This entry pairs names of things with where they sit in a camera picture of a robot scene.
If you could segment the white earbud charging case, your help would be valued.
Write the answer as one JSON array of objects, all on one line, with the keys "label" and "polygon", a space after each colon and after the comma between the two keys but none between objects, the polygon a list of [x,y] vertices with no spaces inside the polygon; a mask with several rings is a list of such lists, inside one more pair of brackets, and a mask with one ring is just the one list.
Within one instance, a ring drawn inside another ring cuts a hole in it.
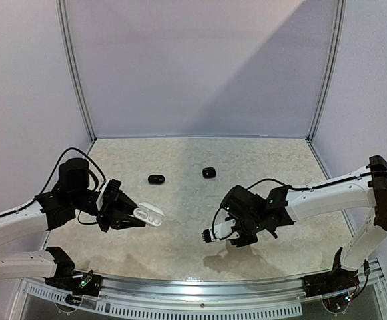
[{"label": "white earbud charging case", "polygon": [[139,203],[137,208],[134,209],[133,215],[152,227],[160,227],[165,216],[162,210],[147,202]]}]

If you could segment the black earbud charging case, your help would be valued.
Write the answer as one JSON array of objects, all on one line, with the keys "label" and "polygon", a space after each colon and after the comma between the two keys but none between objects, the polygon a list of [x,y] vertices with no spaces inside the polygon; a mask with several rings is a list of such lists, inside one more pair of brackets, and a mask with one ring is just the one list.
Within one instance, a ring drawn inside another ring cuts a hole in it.
[{"label": "black earbud charging case", "polygon": [[147,181],[151,185],[162,185],[165,182],[165,177],[163,175],[149,175]]}]

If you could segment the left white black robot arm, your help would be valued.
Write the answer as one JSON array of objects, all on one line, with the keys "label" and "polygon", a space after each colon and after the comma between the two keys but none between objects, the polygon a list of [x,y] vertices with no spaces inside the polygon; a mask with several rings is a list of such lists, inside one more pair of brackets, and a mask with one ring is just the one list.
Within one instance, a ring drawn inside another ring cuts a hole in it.
[{"label": "left white black robot arm", "polygon": [[[76,217],[80,211],[95,217],[103,232],[144,227],[146,203],[136,204],[111,179],[92,189],[98,179],[83,158],[72,158],[59,166],[58,180],[50,192],[10,211],[0,213],[0,246],[31,233],[52,231]],[[44,277],[47,284],[64,289],[80,289],[93,278],[91,273],[75,271],[75,264],[59,247],[41,251],[3,255],[0,253],[0,280]]]}]

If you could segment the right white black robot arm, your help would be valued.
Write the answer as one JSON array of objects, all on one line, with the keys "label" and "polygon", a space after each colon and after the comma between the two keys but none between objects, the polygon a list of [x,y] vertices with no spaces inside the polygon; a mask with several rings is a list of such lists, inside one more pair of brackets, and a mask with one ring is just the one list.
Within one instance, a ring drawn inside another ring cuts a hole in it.
[{"label": "right white black robot arm", "polygon": [[275,235],[277,228],[315,215],[361,207],[369,208],[370,214],[335,258],[336,267],[324,277],[327,288],[337,291],[349,282],[350,271],[357,270],[387,238],[387,161],[379,155],[370,157],[364,167],[322,183],[282,184],[267,198],[237,185],[222,200],[220,208],[228,217],[212,224],[210,239],[242,247],[256,243],[261,231]]}]

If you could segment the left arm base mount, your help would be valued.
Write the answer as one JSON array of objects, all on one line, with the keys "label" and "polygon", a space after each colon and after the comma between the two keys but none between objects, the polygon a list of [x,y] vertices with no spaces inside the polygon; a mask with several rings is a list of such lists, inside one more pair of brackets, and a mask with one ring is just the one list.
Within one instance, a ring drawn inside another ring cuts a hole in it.
[{"label": "left arm base mount", "polygon": [[72,259],[60,247],[47,247],[45,250],[56,264],[55,272],[45,279],[45,284],[70,291],[72,295],[99,296],[104,277],[92,270],[77,271]]}]

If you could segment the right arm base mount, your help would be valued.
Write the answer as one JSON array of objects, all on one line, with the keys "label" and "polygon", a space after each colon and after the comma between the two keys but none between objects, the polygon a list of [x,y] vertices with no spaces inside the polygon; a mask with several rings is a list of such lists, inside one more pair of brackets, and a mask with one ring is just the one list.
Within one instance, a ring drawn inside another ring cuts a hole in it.
[{"label": "right arm base mount", "polygon": [[330,271],[325,271],[321,273],[315,273],[311,275],[304,276],[302,278],[303,288],[307,297],[314,297],[319,295],[325,295],[328,293],[342,291],[350,288],[355,285],[355,290],[349,299],[353,299],[366,288],[370,275],[370,266],[369,261],[363,261],[363,269],[364,274],[366,276],[366,280],[362,286],[359,287],[360,281],[358,278],[358,271],[348,271],[342,268],[341,265],[341,255],[342,248],[336,252],[332,264],[332,269]]}]

